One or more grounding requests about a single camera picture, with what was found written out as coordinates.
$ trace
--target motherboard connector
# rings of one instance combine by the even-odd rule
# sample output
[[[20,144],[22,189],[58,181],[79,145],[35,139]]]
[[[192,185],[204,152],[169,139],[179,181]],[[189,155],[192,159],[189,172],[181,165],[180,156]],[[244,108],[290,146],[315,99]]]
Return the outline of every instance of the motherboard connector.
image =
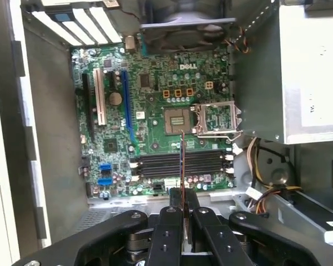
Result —
[[[99,68],[93,70],[95,95],[96,95],[96,109],[98,115],[98,125],[106,125],[106,105],[105,105],[105,87],[103,72]]]

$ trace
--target motherboard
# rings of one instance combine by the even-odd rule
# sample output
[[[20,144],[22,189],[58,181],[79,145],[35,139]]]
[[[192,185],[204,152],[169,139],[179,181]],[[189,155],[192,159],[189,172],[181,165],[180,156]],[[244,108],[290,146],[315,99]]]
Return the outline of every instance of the motherboard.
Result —
[[[200,130],[232,128],[226,48],[149,56],[124,44],[75,49],[72,69],[88,197],[180,187],[181,133],[185,187],[235,186],[231,142]]]

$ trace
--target screw hole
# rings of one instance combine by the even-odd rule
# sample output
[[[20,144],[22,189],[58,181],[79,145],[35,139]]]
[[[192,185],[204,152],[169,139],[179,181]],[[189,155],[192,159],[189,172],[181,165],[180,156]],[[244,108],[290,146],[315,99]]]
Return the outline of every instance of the screw hole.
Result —
[[[168,250],[168,246],[167,245],[163,245],[161,248],[162,251],[167,252]]]

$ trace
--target screw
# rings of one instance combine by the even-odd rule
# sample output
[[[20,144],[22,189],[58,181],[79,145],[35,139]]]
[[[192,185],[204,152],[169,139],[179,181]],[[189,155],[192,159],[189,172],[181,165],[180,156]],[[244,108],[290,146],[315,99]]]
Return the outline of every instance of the screw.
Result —
[[[199,212],[205,214],[205,213],[208,213],[209,210],[206,208],[201,208],[201,209],[199,209]]]
[[[33,260],[29,263],[26,263],[24,266],[40,266],[40,262]]]
[[[141,260],[140,262],[137,262],[135,266],[144,266],[145,265],[145,260]]]
[[[162,251],[166,252],[168,250],[168,246],[167,245],[163,245],[161,248]]]
[[[237,213],[235,215],[236,218],[240,219],[240,220],[245,220],[246,219],[246,216],[242,213]]]
[[[136,219],[136,218],[140,218],[140,214],[139,213],[133,213],[132,218]]]
[[[170,207],[169,209],[167,209],[166,212],[176,212],[176,209],[174,209],[173,207]]]

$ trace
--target ram slot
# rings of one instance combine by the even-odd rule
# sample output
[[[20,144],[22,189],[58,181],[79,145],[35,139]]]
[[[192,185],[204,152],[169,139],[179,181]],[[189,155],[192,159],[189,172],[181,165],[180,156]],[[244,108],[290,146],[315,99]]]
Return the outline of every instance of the ram slot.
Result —
[[[83,80],[83,92],[84,92],[84,106],[85,106],[85,113],[87,118],[87,127],[88,132],[90,134],[90,138],[92,141],[95,140],[95,132],[94,132],[94,117],[93,117],[93,103],[91,99],[91,88],[89,82],[89,75],[82,74]]]
[[[103,72],[99,68],[93,70],[94,85],[95,85],[95,97],[96,97],[96,109],[98,114],[98,125],[106,125],[106,106],[105,106],[105,88]]]
[[[221,151],[199,151],[199,152],[186,152],[185,153],[185,159],[192,160],[194,158],[200,158],[202,157],[214,157],[219,158],[222,155]],[[149,163],[149,162],[160,162],[163,160],[178,160],[180,157],[180,154],[172,153],[172,154],[160,154],[160,155],[142,155],[139,158],[137,158],[137,161],[143,162],[143,163]]]
[[[133,132],[133,124],[132,124],[132,110],[131,110],[131,102],[129,95],[129,84],[128,84],[128,72],[126,70],[121,71],[122,77],[122,88],[123,88],[123,100],[124,100],[124,111],[126,116],[126,127],[129,131],[131,142],[135,142],[134,132]]]
[[[188,152],[185,154],[185,175],[201,175],[221,172],[224,160],[220,151]],[[180,174],[178,154],[141,156],[139,166],[134,170],[142,177],[177,176]]]

